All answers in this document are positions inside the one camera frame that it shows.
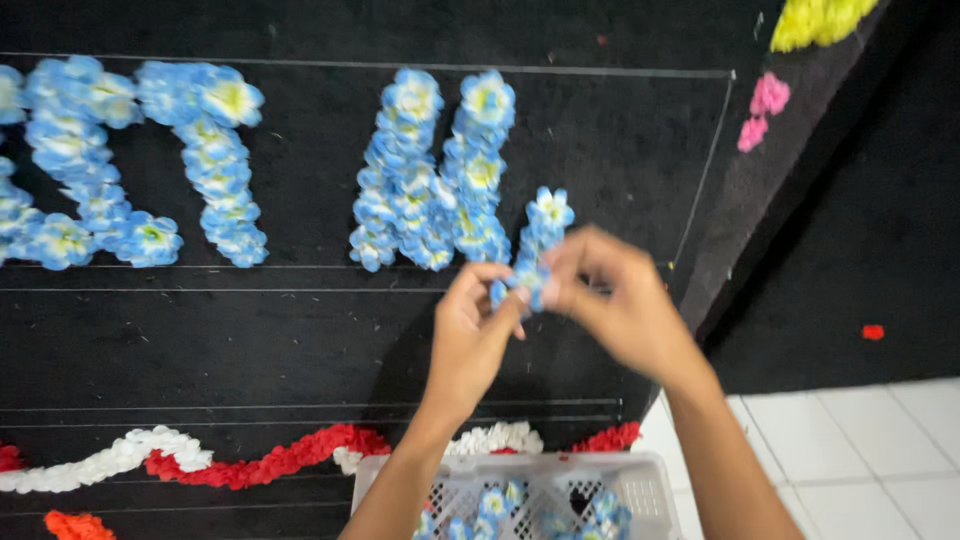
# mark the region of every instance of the white plastic basket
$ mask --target white plastic basket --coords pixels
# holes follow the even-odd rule
[[[352,514],[373,484],[386,455],[365,457],[353,486]],[[500,540],[541,540],[541,514],[552,510],[565,516],[579,531],[592,521],[589,504],[601,489],[611,489],[634,514],[631,540],[681,540],[677,509],[666,467],[652,452],[635,454],[509,454],[448,455],[441,463],[430,491],[437,529],[435,538],[446,539],[446,528],[455,517],[472,523],[480,496],[491,487],[505,488],[517,479],[526,483],[526,498],[510,517],[499,523]]]

